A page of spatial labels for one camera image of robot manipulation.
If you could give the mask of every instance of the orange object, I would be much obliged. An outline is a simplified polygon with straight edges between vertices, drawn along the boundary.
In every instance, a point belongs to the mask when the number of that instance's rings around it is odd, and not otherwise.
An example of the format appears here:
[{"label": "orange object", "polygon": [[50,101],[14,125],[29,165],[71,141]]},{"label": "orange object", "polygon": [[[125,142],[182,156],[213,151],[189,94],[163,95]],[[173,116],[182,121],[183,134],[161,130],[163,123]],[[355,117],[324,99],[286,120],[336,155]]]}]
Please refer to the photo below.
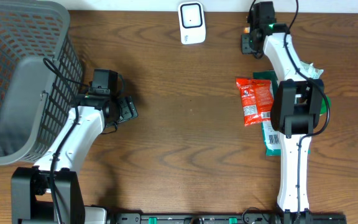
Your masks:
[{"label": "orange object", "polygon": [[237,78],[236,83],[241,93],[244,125],[270,121],[270,110],[273,106],[270,80]]}]

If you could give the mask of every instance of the white wall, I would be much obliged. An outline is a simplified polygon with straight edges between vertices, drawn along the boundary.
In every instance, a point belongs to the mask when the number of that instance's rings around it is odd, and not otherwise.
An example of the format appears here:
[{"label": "white wall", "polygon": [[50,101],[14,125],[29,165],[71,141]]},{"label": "white wall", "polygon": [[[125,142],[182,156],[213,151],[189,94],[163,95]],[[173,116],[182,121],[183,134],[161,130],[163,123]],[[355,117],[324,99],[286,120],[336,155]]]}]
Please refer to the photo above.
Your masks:
[{"label": "white wall", "polygon": [[[190,0],[49,0],[73,10],[176,11]],[[205,11],[244,12],[252,0],[199,0]],[[295,0],[273,0],[277,12],[294,12]],[[358,0],[299,0],[300,12],[358,13]]]}]

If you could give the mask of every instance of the wooden table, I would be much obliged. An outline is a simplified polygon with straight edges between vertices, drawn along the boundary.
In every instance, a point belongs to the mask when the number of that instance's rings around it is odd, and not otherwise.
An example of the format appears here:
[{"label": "wooden table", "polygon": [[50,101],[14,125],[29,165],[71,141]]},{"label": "wooden table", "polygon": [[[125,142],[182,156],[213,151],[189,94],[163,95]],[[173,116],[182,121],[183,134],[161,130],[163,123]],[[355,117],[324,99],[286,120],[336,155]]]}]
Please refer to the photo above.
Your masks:
[{"label": "wooden table", "polygon": [[[71,39],[94,68],[124,75],[139,117],[100,136],[79,179],[85,204],[144,213],[271,210],[280,158],[266,157],[260,125],[244,127],[235,77],[272,69],[240,51],[246,13],[207,12],[207,38],[180,42],[175,12],[72,11]],[[289,23],[293,14],[278,14]],[[302,60],[323,68],[332,119],[313,138],[308,198],[313,212],[358,223],[358,15],[300,14],[292,29]],[[10,178],[0,167],[0,223],[11,220]]]}]

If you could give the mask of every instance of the red package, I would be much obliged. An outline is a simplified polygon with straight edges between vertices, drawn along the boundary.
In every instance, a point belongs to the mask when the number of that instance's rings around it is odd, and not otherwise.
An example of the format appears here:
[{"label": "red package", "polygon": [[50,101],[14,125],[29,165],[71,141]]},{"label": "red package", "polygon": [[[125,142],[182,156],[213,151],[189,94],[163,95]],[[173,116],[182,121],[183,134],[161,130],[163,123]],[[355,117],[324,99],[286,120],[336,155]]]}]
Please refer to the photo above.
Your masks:
[{"label": "red package", "polygon": [[270,121],[270,110],[273,106],[270,80],[237,78],[236,83],[241,93],[244,125]]}]

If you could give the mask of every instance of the gray plastic basket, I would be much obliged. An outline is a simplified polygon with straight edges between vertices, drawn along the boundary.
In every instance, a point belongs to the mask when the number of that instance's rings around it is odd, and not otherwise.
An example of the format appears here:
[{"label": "gray plastic basket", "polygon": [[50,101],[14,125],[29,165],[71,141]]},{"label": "gray plastic basket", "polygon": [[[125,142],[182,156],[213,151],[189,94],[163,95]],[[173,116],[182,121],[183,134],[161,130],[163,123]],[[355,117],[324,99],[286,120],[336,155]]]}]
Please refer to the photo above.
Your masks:
[{"label": "gray plastic basket", "polygon": [[0,1],[0,165],[36,161],[65,124],[71,96],[42,59],[82,81],[69,24],[68,11],[55,2]]}]

